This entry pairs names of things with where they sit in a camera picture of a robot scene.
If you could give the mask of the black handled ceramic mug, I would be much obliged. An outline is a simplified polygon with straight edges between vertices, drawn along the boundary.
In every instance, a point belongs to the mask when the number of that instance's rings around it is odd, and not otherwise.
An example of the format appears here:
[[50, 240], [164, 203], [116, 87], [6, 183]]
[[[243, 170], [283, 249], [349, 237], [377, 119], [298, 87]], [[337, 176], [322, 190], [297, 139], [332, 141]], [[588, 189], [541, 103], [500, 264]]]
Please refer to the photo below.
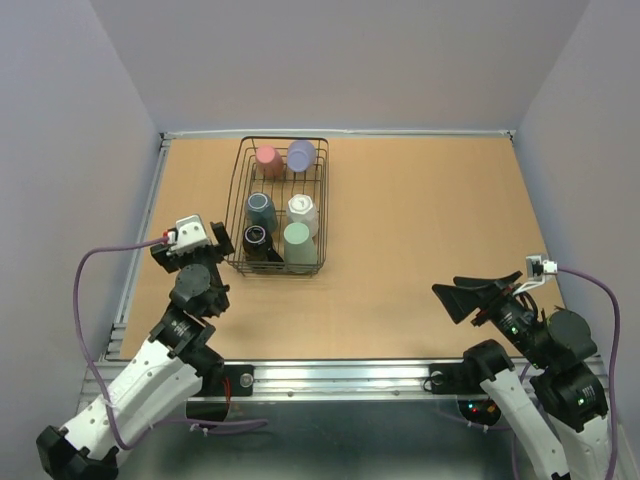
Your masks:
[[271, 234], [261, 225], [251, 225], [244, 230], [243, 250], [248, 261], [284, 262], [282, 256], [273, 246]]

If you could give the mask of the grey ceramic mug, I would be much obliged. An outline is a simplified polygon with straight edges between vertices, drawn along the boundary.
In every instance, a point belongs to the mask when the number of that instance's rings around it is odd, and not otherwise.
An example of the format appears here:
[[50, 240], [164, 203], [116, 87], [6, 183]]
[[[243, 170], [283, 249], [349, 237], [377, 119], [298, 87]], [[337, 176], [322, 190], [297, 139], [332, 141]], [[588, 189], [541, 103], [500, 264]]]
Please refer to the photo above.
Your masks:
[[277, 229], [278, 219], [271, 198], [262, 192], [251, 193], [245, 203], [245, 213], [251, 225], [259, 225], [269, 232]]

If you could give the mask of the black wire dish rack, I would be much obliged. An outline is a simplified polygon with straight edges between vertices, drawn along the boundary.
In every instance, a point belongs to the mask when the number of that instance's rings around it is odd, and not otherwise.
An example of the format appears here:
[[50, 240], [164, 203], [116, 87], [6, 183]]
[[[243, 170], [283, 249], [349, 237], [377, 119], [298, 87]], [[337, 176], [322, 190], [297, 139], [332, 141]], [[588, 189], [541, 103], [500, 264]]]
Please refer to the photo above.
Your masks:
[[[309, 274], [317, 273], [326, 258], [327, 212], [328, 212], [328, 160], [329, 144], [321, 137], [310, 140], [316, 148], [315, 163], [302, 173], [291, 171], [286, 164], [289, 145], [299, 139], [294, 137], [247, 136], [240, 142], [229, 188], [228, 205], [224, 224], [235, 248], [235, 252], [227, 258], [227, 262], [241, 273], [255, 274]], [[277, 178], [265, 178], [256, 164], [256, 150], [262, 145], [276, 148], [284, 161], [284, 171]], [[308, 272], [290, 271], [283, 263], [252, 262], [245, 258], [243, 250], [244, 230], [251, 226], [245, 213], [248, 196], [254, 192], [267, 194], [273, 201], [278, 226], [269, 232], [273, 246], [284, 259], [283, 232], [290, 224], [286, 214], [288, 200], [295, 194], [306, 194], [312, 197], [319, 212], [319, 230], [313, 241], [317, 251], [316, 266]]]

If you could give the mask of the green plastic cup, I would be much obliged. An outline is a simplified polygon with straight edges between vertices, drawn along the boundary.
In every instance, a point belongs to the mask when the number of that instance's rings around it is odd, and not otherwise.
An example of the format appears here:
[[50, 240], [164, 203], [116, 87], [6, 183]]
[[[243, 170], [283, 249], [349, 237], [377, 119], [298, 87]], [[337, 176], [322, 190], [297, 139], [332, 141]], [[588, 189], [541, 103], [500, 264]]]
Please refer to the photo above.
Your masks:
[[309, 227], [301, 222], [293, 222], [286, 226], [283, 235], [287, 268], [294, 272], [311, 271], [318, 257]]

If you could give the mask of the white ceramic mug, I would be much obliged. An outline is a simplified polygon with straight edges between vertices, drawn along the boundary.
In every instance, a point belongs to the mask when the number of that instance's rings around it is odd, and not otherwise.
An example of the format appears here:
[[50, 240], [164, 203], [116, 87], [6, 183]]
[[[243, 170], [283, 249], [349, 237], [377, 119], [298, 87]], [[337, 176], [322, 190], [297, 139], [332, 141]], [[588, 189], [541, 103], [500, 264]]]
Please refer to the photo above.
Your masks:
[[311, 196], [295, 194], [287, 202], [286, 214], [290, 223], [305, 224], [312, 237], [319, 230], [319, 212]]

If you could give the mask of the pink plastic cup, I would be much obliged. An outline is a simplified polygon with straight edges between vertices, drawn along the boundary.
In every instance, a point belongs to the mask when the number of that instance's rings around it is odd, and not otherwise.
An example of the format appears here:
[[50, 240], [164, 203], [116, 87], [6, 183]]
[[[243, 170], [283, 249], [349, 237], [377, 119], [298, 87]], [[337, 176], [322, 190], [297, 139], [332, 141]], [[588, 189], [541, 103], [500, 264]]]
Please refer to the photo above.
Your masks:
[[262, 145], [257, 148], [256, 164], [265, 178], [277, 178], [284, 171], [284, 161], [280, 152], [271, 145]]

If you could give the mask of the purple plastic cup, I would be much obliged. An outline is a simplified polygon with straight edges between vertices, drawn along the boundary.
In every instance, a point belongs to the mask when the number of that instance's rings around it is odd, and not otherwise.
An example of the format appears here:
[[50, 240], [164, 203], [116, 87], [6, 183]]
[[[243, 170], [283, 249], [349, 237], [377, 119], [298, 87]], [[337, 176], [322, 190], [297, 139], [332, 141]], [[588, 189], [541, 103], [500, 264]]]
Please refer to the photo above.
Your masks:
[[295, 172], [306, 172], [316, 160], [315, 145], [306, 139], [293, 141], [287, 150], [287, 167]]

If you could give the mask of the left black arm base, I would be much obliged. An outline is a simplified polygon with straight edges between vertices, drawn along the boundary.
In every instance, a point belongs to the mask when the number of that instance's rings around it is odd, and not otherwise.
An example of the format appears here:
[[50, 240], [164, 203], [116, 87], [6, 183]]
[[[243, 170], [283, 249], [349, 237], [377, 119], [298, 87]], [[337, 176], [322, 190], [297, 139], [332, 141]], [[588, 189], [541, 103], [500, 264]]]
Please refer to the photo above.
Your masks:
[[252, 364], [225, 364], [219, 372], [207, 377], [201, 390], [187, 401], [186, 417], [205, 428], [209, 428], [209, 422], [226, 421], [235, 397], [252, 396], [254, 377]]

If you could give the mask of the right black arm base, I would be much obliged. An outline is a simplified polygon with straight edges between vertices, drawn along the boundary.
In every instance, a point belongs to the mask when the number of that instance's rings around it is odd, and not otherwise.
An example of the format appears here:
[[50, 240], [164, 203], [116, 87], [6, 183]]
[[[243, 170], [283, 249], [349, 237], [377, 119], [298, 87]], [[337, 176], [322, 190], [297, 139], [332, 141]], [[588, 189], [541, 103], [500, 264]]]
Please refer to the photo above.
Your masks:
[[470, 428], [485, 431], [507, 431], [500, 425], [502, 412], [497, 403], [482, 389], [482, 372], [472, 363], [436, 362], [429, 368], [422, 389], [436, 396], [455, 396], [458, 413], [445, 414]]

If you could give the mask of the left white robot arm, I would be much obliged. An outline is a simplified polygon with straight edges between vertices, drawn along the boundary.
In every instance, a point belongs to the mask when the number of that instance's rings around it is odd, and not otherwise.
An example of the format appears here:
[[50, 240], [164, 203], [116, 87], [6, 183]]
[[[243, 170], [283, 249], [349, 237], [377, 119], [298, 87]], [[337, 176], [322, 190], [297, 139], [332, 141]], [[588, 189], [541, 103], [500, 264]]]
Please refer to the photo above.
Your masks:
[[60, 427], [37, 437], [43, 470], [53, 479], [114, 479], [125, 455], [182, 402], [215, 392], [224, 360], [207, 342], [210, 320], [230, 306], [230, 287], [218, 266], [233, 253], [225, 225], [180, 219], [161, 238], [145, 242], [152, 258], [175, 276], [169, 303], [133, 359], [110, 383], [88, 365], [100, 392]]

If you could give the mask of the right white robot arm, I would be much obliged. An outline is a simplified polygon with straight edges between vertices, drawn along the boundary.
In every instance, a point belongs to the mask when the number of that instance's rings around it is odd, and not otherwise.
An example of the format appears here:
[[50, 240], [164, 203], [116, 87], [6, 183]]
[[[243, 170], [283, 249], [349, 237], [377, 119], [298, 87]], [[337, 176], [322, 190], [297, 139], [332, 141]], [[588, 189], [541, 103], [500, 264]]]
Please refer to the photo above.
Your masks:
[[456, 277], [433, 293], [451, 320], [492, 323], [539, 370], [527, 393], [502, 345], [485, 340], [461, 362], [440, 367], [425, 384], [433, 393], [484, 393], [504, 416], [540, 479], [611, 479], [616, 435], [613, 401], [587, 364], [597, 346], [586, 320], [565, 308], [539, 309], [514, 272], [497, 279]]

